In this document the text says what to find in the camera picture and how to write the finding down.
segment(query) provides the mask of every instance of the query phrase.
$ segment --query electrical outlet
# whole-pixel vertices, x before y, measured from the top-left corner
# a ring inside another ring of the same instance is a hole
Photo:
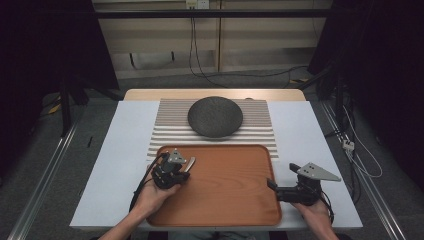
[[[209,9],[209,0],[197,0],[197,9]]]
[[[197,0],[186,0],[187,9],[197,9]]]

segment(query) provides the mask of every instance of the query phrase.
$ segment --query person's arm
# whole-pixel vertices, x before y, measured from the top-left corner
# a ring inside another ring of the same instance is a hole
[[[321,200],[312,206],[305,206],[300,203],[292,203],[292,205],[299,210],[309,229],[319,240],[339,239],[331,226],[328,209]]]
[[[126,239],[148,216],[156,212],[169,196],[175,194],[180,188],[175,185],[170,189],[162,190],[153,181],[146,182],[138,196],[134,208],[115,227],[106,232],[101,240]]]

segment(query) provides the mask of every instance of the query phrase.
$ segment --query round black stone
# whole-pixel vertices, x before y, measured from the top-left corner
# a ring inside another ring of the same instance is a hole
[[[220,138],[233,134],[243,122],[243,112],[233,101],[207,97],[195,102],[188,111],[188,123],[198,134]]]

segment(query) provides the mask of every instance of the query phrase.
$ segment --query finger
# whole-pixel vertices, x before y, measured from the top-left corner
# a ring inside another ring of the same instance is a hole
[[[147,164],[146,172],[147,172],[147,170],[149,170],[150,165],[151,165],[150,163],[149,163],[149,164]],[[147,176],[151,175],[151,174],[152,174],[152,171],[153,171],[153,169],[152,169],[152,170],[150,170],[150,171],[149,171],[149,173],[146,173],[146,174],[147,174]],[[151,185],[151,183],[150,183],[151,181],[152,181],[152,179],[151,179],[151,178],[149,179],[149,177],[146,177],[146,179],[144,180],[144,184],[145,184],[145,185]]]
[[[171,196],[171,195],[174,195],[180,188],[181,188],[181,184],[175,184],[170,189],[167,189],[167,192],[169,193],[169,196]]]
[[[304,213],[307,210],[307,207],[301,203],[291,203],[300,213]]]

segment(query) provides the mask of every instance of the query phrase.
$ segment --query white table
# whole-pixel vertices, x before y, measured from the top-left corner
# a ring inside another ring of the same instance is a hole
[[[94,230],[110,228],[127,213],[133,191],[147,166],[146,154],[159,101],[122,101],[87,182],[86,189],[70,224],[73,228]],[[341,177],[311,105],[307,101],[268,101],[276,138],[279,161],[273,170],[279,186],[295,186],[297,176],[289,163],[304,166],[313,162]],[[334,228],[362,227],[361,220],[343,182],[322,181],[335,212]],[[281,202],[283,219],[277,226],[205,227],[195,230],[297,230],[306,228],[299,212]],[[146,222],[148,231],[192,230],[193,228],[157,228]]]

